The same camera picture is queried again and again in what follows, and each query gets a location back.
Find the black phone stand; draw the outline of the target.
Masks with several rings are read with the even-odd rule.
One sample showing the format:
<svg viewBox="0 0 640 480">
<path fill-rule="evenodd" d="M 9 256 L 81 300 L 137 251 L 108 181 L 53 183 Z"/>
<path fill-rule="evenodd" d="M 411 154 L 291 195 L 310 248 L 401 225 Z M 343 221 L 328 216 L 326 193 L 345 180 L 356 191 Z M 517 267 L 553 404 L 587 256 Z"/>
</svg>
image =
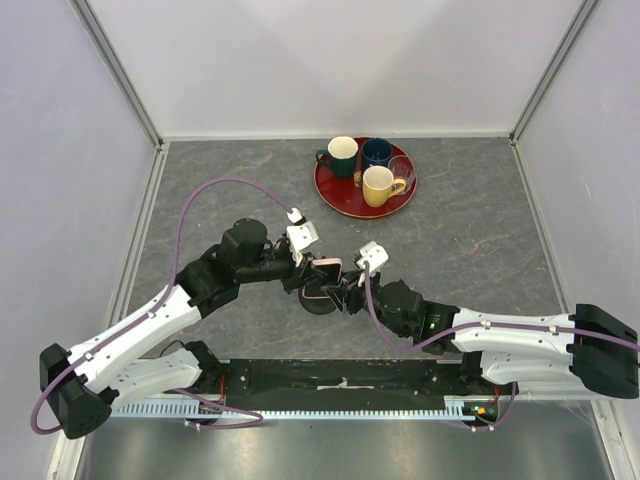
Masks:
<svg viewBox="0 0 640 480">
<path fill-rule="evenodd" d="M 328 296 L 307 296 L 302 290 L 298 290 L 298 300 L 304 310 L 316 316 L 324 316 L 334 312 L 337 307 Z"/>
</svg>

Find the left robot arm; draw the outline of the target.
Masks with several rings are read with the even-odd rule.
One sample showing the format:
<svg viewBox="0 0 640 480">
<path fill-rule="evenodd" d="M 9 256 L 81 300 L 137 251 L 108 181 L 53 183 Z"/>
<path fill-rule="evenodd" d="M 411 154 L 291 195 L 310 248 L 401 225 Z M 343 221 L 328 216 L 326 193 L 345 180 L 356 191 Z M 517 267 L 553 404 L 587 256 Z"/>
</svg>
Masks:
<svg viewBox="0 0 640 480">
<path fill-rule="evenodd" d="M 258 220 L 236 221 L 219 243 L 174 269 L 157 295 L 116 325 L 71 348 L 46 347 L 39 355 L 41 395 L 31 413 L 32 430 L 75 440 L 145 397 L 215 389 L 221 364 L 203 342 L 190 342 L 166 360 L 142 356 L 234 301 L 244 284 L 279 281 L 291 292 L 314 279 L 309 249 L 319 235 L 312 222 L 299 219 L 276 241 L 267 235 Z"/>
</svg>

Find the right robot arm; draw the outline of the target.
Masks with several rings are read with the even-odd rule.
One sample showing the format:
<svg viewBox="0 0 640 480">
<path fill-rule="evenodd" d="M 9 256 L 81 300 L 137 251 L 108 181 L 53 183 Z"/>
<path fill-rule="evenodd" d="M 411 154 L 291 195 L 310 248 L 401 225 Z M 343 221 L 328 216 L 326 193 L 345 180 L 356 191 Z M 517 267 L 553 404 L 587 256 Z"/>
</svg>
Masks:
<svg viewBox="0 0 640 480">
<path fill-rule="evenodd" d="M 579 304 L 572 313 L 509 316 L 426 300 L 398 280 L 349 272 L 320 288 L 342 312 L 368 311 L 381 333 L 411 340 L 409 350 L 460 353 L 467 392 L 491 384 L 581 384 L 595 394 L 637 399 L 639 341 L 634 329 L 602 308 Z"/>
</svg>

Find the phone with pink case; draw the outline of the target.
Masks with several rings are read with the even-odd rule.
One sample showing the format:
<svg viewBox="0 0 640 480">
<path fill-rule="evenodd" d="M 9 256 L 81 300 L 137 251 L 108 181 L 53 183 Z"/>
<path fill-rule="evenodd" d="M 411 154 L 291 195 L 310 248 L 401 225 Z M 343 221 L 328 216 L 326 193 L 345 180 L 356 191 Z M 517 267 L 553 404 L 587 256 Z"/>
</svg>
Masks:
<svg viewBox="0 0 640 480">
<path fill-rule="evenodd" d="M 337 285 L 342 275 L 342 260 L 339 258 L 320 258 L 310 262 L 309 276 L 300 289 L 304 300 L 325 300 L 329 295 L 325 286 Z"/>
</svg>

